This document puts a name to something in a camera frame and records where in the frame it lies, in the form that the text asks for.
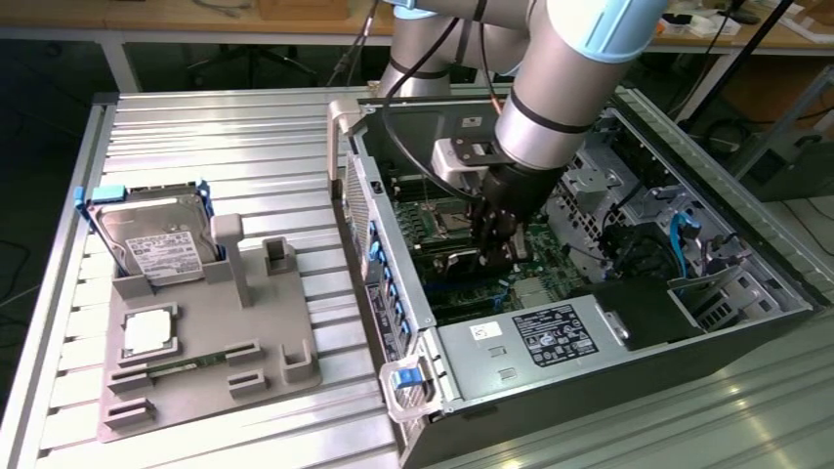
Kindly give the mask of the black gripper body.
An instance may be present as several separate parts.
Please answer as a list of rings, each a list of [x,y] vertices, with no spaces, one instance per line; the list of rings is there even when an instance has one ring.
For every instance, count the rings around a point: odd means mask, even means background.
[[[535,170],[521,163],[493,166],[483,178],[489,212],[530,218],[543,206],[566,169]]]

